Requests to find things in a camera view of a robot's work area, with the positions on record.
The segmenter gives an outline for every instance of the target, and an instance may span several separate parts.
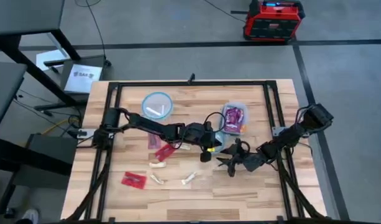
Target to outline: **yellow cable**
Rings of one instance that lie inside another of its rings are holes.
[[[71,118],[70,120],[71,120],[71,121],[77,121],[77,122],[79,122],[79,121],[78,121],[77,119],[75,119],[75,118]],[[59,125],[61,125],[61,124],[63,124],[63,123],[66,123],[66,122],[68,122],[67,119],[64,119],[63,121],[59,121],[57,124],[55,124],[55,125],[53,125],[52,127],[46,129],[46,130],[45,130],[43,133],[41,133],[41,134],[48,134],[50,131],[52,131],[53,129],[55,129],[57,126],[59,126]]]

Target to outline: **sneaker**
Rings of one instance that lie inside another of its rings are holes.
[[[39,213],[36,211],[36,209],[28,209],[22,219],[29,219],[30,221],[33,222],[33,224],[38,224],[39,223]]]

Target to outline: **portable generator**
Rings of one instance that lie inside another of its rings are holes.
[[[244,26],[246,40],[288,41],[305,17],[299,1],[252,0]]]

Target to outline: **butcher block tabletop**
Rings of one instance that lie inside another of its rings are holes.
[[[285,123],[290,126],[294,123],[299,107],[293,82],[276,82]],[[83,128],[96,129],[100,125],[108,85],[109,82],[93,83]],[[142,100],[156,91],[167,93],[173,100],[173,111],[167,119],[161,121],[163,124],[203,123],[207,115],[221,111],[227,102],[236,101],[245,104],[248,109],[249,119],[241,139],[251,145],[251,150],[254,151],[272,139],[262,86],[125,86],[122,89],[120,106],[130,112],[142,114]],[[274,103],[272,107],[278,123]],[[214,130],[218,129],[220,119],[219,115],[210,117]],[[126,122],[121,116],[120,124]],[[234,140],[231,136],[226,138],[225,146],[230,146]],[[210,162],[202,163],[200,147],[190,146],[189,151],[176,150],[165,160],[166,167],[150,168],[150,162],[158,162],[154,155],[158,149],[148,149],[147,145],[148,134],[137,129],[115,135],[103,221],[107,221],[109,217],[115,217],[117,222],[259,221],[276,220],[279,215],[285,217],[280,179],[273,167],[264,165],[254,172],[248,172],[243,165],[238,165],[236,175],[229,177],[226,167],[218,167],[216,156]],[[77,149],[62,218],[71,215],[87,194],[95,152],[95,148]],[[301,144],[297,145],[293,161],[301,191],[317,211],[325,215],[311,150]],[[121,180],[125,172],[146,176],[145,188],[141,190],[123,185]],[[181,180],[193,172],[196,172],[196,177],[183,185]],[[151,174],[165,183],[156,183],[150,178]],[[290,189],[289,193],[293,214],[297,216]],[[93,218],[96,217],[98,199],[99,192],[94,197]]]

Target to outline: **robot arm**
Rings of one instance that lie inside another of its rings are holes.
[[[110,108],[109,112],[114,114],[123,113],[128,123],[119,128],[112,128],[109,125],[100,126],[93,136],[94,146],[102,147],[107,144],[110,134],[123,133],[127,129],[134,128],[155,134],[169,144],[180,142],[197,145],[202,150],[200,160],[208,162],[211,160],[211,153],[207,149],[222,144],[215,139],[216,132],[212,129],[210,121],[205,121],[203,124],[191,123],[188,125],[184,123],[160,124],[137,113],[131,113],[124,108]]]
[[[242,145],[246,142],[240,139],[236,140],[231,147],[221,151],[221,153],[232,155],[232,159],[218,158],[222,162],[221,165],[228,166],[229,176],[234,177],[236,164],[243,164],[249,172],[252,172],[265,163],[272,163],[281,155],[284,147],[296,146],[305,134],[323,131],[333,122],[334,117],[321,104],[309,105],[301,110],[303,111],[299,117],[297,113],[295,124],[284,129],[275,139],[263,143],[256,152],[250,152],[249,146],[244,150]]]

